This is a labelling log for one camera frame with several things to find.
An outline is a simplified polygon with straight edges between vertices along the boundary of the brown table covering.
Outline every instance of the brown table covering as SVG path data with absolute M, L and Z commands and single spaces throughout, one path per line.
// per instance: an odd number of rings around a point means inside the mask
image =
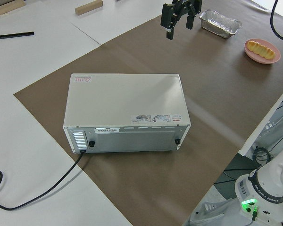
M 62 129 L 72 73 L 180 74 L 192 127 L 179 151 L 87 154 L 79 164 L 134 226 L 181 225 L 283 93 L 283 41 L 269 14 L 242 0 L 204 0 L 208 8 L 240 20 L 241 29 L 226 40 L 202 29 L 198 16 L 186 29 L 183 16 L 168 40 L 157 17 L 15 94 L 76 159 Z M 283 34 L 283 18 L 274 21 Z M 276 45 L 281 60 L 251 60 L 250 38 Z

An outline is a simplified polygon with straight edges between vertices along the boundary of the foil loaf tray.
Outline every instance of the foil loaf tray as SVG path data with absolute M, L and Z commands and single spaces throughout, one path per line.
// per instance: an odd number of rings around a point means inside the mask
M 201 26 L 225 39 L 233 36 L 241 27 L 241 22 L 221 15 L 213 10 L 206 10 L 200 15 Z

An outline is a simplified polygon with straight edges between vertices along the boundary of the vent slot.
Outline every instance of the vent slot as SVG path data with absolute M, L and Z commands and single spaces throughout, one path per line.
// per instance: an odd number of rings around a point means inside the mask
M 87 149 L 87 141 L 85 138 L 84 131 L 71 131 L 72 135 L 74 136 L 75 143 L 77 146 L 77 149 Z

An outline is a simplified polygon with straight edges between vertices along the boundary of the pink plate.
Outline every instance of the pink plate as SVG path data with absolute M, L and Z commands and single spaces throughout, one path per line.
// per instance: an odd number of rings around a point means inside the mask
M 261 57 L 260 55 L 258 54 L 255 54 L 253 53 L 252 51 L 250 51 L 248 48 L 247 48 L 247 43 L 249 41 L 256 41 L 266 47 L 269 47 L 271 48 L 274 52 L 275 52 L 275 57 L 273 59 L 265 59 L 264 57 Z M 259 63 L 262 63 L 262 64 L 266 64 L 266 65 L 269 65 L 269 64 L 272 64 L 272 63 L 275 63 L 277 62 L 278 60 L 280 60 L 281 58 L 281 54 L 280 54 L 280 51 L 276 48 L 276 46 L 274 46 L 272 43 L 268 42 L 268 41 L 265 41 L 265 40 L 262 40 L 262 39 L 249 39 L 245 42 L 244 44 L 244 49 L 245 49 L 245 52 L 246 54 L 252 58 L 254 61 L 257 61 Z

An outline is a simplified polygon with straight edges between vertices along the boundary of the bread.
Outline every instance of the bread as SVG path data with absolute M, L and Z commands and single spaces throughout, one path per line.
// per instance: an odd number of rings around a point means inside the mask
M 255 41 L 249 41 L 247 48 L 265 59 L 273 59 L 275 57 L 275 52 L 272 49 Z

